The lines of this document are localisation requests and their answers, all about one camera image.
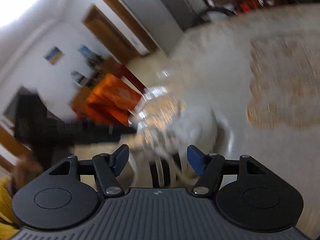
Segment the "yellow sleeve forearm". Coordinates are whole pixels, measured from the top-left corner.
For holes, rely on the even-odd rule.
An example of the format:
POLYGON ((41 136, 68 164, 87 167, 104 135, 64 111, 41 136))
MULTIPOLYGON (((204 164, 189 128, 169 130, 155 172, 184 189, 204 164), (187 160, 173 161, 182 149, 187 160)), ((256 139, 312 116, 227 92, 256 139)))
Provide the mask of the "yellow sleeve forearm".
POLYGON ((1 178, 1 239, 10 239, 20 229, 12 210, 11 178, 1 178))

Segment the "person's left hand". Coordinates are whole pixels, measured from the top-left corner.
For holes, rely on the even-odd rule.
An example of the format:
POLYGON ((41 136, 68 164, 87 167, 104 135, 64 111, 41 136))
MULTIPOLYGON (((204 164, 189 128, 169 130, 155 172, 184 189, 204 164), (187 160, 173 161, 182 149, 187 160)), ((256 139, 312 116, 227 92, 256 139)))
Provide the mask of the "person's left hand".
POLYGON ((43 172, 42 166, 32 155, 23 155, 13 168, 12 184, 16 191, 23 188, 43 172))

